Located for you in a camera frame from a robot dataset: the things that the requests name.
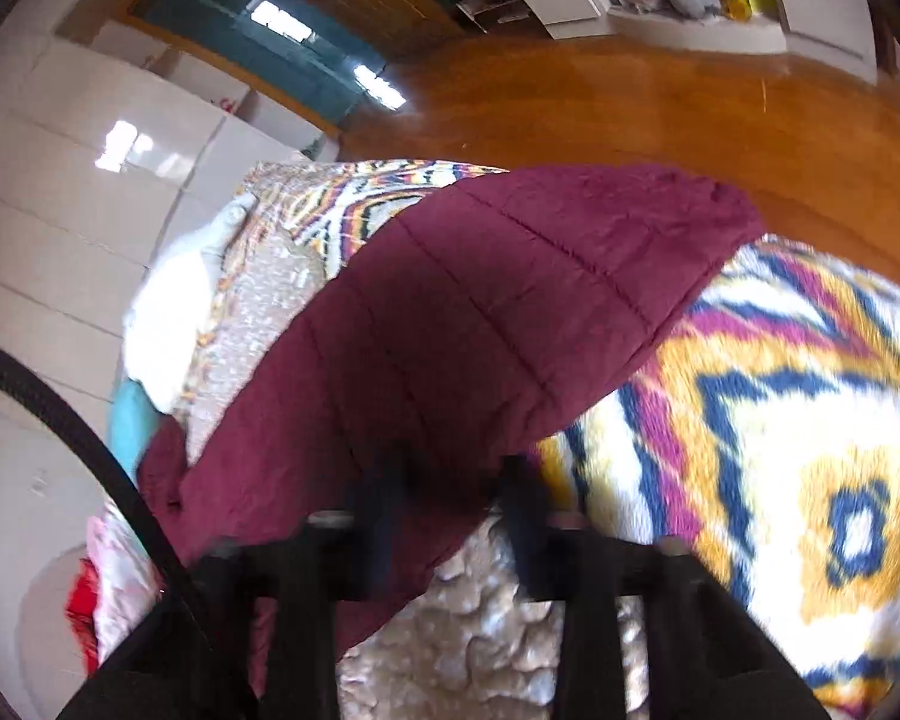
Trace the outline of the maroon quilted down jacket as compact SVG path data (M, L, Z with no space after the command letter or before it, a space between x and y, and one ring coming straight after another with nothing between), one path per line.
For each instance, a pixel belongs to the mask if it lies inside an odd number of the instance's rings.
M162 427L137 472L183 561L286 538L388 470L395 575L344 606L375 632L478 528L500 461L616 390L764 225L727 184L658 166L463 179L400 211L290 322L198 458Z

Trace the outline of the pink floral duvet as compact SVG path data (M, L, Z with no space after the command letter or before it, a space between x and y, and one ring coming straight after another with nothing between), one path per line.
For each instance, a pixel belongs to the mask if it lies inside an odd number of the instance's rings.
M97 571L94 610L98 661L118 649L160 592L160 578L133 528L109 497L100 514L87 520L87 557Z

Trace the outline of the red blanket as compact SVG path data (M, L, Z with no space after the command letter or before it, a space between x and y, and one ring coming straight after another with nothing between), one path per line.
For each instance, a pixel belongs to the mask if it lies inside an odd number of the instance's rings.
M97 600L97 569L88 557L81 557L64 606L64 614L79 645L87 674L94 674L98 668L98 639L94 621Z

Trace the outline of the beige rounded headboard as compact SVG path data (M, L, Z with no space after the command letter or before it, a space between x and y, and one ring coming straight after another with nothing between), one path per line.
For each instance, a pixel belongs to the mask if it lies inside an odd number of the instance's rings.
M86 683L87 670L77 635L66 617L69 593L86 546L53 557L35 575L20 602L17 660L29 718L55 718Z

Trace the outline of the beige patterned bedspread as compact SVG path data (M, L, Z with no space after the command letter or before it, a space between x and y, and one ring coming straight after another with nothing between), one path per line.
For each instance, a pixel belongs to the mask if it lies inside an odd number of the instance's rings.
M205 460L278 333L383 223L470 168L256 166L180 415ZM689 539L837 718L900 678L900 289L787 239L738 250L628 383L539 447L613 535Z

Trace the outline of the turquoise pillow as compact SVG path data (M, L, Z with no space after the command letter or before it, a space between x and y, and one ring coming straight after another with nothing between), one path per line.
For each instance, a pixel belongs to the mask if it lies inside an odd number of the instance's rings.
M131 483L164 415L155 408L141 383L123 379L115 388L109 414L107 445Z

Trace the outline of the white plush pillow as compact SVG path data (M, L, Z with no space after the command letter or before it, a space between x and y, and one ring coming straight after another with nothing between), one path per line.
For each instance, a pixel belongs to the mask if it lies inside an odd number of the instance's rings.
M123 369L162 415L183 395L227 249L257 203L253 193L238 193L208 224L167 245L125 314Z

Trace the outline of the glossy cream wardrobe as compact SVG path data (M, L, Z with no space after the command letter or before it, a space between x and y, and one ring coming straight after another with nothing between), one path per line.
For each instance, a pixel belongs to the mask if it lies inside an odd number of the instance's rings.
M91 47L0 32L0 343L100 408L155 254L258 161L333 158L329 130L119 23Z

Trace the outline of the teal glass door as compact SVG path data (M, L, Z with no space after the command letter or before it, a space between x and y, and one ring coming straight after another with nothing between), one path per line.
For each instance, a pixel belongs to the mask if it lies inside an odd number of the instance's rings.
M278 88L338 125L364 101L397 112L406 96L386 60L305 0L141 0L133 13Z

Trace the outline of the yellow container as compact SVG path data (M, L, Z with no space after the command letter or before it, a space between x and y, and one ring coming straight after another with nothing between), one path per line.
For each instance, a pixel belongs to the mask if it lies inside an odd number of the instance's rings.
M724 15L731 21L746 23L752 18L779 18L777 0L720 0Z

